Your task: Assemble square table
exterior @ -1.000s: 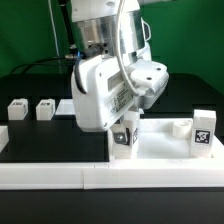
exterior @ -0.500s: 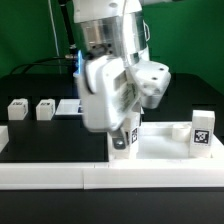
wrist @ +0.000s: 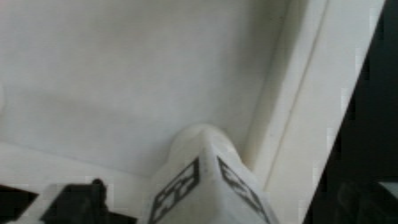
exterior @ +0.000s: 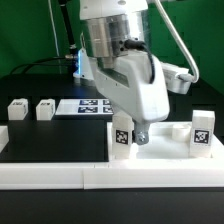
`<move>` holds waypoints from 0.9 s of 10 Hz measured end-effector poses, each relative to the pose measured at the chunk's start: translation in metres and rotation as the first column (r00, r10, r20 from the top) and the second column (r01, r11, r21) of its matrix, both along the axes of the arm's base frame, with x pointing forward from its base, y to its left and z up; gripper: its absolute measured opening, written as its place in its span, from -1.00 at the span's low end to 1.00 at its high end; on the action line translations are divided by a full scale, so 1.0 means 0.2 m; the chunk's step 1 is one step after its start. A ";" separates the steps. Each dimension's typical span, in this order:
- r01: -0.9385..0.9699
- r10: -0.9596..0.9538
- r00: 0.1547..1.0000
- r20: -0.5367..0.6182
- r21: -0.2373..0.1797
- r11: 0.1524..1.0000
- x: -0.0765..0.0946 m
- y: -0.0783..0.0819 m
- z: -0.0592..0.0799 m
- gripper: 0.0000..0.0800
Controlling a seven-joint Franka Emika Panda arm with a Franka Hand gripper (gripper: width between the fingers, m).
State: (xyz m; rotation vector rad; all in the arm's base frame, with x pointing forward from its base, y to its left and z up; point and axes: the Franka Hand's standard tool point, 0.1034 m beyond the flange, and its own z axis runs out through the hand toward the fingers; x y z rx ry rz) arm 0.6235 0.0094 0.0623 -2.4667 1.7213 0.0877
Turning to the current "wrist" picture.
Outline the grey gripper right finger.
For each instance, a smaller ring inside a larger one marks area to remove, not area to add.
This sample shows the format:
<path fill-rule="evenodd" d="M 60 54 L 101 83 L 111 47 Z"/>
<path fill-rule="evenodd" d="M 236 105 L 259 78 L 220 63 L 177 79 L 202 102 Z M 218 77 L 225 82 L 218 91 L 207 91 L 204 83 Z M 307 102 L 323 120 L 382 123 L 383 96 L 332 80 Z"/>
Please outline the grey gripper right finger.
<path fill-rule="evenodd" d="M 398 224 L 398 181 L 341 184 L 334 224 Z"/>

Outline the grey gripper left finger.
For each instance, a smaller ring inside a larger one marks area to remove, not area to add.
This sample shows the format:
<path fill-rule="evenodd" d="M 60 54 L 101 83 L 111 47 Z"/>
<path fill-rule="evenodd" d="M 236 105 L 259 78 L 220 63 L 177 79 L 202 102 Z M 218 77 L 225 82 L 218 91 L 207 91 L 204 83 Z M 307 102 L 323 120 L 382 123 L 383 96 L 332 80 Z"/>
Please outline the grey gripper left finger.
<path fill-rule="evenodd" d="M 106 206 L 106 186 L 99 179 L 67 184 L 39 220 L 44 224 L 136 224 L 136 218 L 113 213 Z"/>

